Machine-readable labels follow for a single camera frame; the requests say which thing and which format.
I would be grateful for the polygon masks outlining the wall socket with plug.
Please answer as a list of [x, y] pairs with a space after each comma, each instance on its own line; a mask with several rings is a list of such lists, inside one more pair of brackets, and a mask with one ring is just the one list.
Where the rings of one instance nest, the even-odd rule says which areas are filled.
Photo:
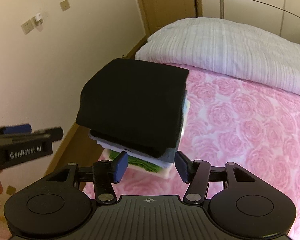
[[21, 29], [25, 35], [31, 32], [34, 28], [39, 29], [39, 27], [43, 24], [43, 16], [41, 13], [37, 13], [30, 20], [26, 21], [21, 25]]

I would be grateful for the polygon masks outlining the white folded cloth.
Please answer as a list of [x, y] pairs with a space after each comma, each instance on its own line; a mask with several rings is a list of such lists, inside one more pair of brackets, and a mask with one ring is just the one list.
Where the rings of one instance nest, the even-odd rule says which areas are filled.
[[[185, 126], [186, 126], [187, 115], [188, 115], [188, 112], [190, 110], [190, 104], [191, 103], [190, 103], [189, 100], [187, 100], [187, 99], [184, 100], [183, 113], [182, 113], [182, 116], [181, 116], [181, 119], [183, 121], [182, 125], [181, 125], [181, 129], [184, 128], [184, 130], [185, 130]], [[145, 153], [139, 152], [137, 150], [132, 150], [132, 149], [126, 148], [122, 145], [115, 144], [115, 143], [108, 142], [106, 140], [97, 138], [97, 137], [92, 135], [92, 131], [89, 131], [89, 138], [96, 141], [96, 143], [101, 145], [103, 148], [113, 150], [113, 151], [116, 151], [116, 152], [126, 151], [128, 153], [128, 155], [130, 155], [130, 156], [148, 161], [148, 162], [153, 163], [155, 165], [158, 165], [162, 168], [168, 168], [172, 164], [172, 163], [159, 161], [157, 158], [151, 157], [149, 154], [145, 154]]]

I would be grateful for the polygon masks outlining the wooden door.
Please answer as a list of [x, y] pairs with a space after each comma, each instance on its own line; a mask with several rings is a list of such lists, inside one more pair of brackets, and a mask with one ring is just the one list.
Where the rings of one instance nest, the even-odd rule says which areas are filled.
[[138, 0], [146, 35], [184, 18], [203, 15], [202, 0]]

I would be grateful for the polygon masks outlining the wall switch plate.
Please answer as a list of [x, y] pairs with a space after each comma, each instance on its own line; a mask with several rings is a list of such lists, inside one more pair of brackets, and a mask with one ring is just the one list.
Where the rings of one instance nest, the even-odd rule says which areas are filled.
[[68, 0], [61, 1], [59, 3], [59, 5], [60, 5], [62, 11], [66, 11], [70, 8], [70, 3]]

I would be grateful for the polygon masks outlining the pink rose blanket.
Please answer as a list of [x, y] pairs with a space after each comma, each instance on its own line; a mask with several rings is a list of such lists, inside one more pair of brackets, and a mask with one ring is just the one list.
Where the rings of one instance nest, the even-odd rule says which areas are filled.
[[300, 95], [189, 67], [190, 103], [179, 150], [222, 167], [235, 162], [296, 206], [289, 232], [300, 239]]

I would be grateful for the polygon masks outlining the black garment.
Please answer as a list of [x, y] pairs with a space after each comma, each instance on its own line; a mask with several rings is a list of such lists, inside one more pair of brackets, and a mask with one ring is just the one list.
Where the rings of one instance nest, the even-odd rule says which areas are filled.
[[99, 139], [158, 158], [179, 141], [188, 74], [114, 59], [84, 85], [76, 122]]

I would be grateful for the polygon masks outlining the green folded towel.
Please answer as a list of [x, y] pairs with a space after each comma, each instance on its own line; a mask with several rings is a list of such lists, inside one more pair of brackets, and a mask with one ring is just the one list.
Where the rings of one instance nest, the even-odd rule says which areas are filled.
[[[107, 152], [104, 155], [110, 160], [114, 160], [119, 155], [119, 152], [113, 150], [107, 150]], [[130, 155], [128, 155], [128, 165], [132, 165], [134, 168], [138, 167], [144, 171], [152, 172], [152, 173], [159, 173], [163, 171], [163, 168], [158, 165], [155, 165], [153, 163], [150, 163], [148, 161]]]

